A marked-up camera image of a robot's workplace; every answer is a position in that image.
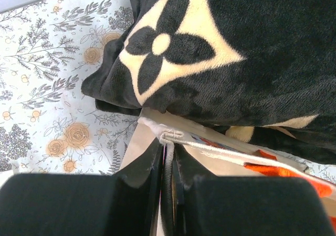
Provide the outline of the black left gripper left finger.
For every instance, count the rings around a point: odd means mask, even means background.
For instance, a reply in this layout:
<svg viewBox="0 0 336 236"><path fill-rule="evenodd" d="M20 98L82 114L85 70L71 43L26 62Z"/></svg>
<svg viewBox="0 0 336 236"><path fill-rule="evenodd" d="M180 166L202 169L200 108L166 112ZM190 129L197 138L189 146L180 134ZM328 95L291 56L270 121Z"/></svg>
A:
<svg viewBox="0 0 336 236"><path fill-rule="evenodd" d="M17 174L1 187L1 235L155 235L163 148L113 175Z"/></svg>

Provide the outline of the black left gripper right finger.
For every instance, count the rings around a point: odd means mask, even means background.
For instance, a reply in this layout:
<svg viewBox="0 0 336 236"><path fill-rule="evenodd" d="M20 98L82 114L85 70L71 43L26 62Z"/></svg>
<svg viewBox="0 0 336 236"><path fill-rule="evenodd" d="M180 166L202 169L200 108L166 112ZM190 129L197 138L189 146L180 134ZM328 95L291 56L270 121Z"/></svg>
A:
<svg viewBox="0 0 336 236"><path fill-rule="evenodd" d="M216 176L181 145L173 177L175 235L335 235L304 179Z"/></svg>

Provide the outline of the beige canvas tote bag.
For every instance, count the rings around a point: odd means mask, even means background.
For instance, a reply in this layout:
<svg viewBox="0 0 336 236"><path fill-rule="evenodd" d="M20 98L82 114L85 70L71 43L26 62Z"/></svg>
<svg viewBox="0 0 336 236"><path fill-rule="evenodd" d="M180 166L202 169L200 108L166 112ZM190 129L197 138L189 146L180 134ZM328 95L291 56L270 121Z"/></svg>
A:
<svg viewBox="0 0 336 236"><path fill-rule="evenodd" d="M297 177L309 182L335 225L335 185L306 173L306 167L265 149L235 141L199 124L171 114L143 110L125 151L121 169L151 144L163 148L163 168L155 235L175 235L173 161L181 145L216 176Z"/></svg>

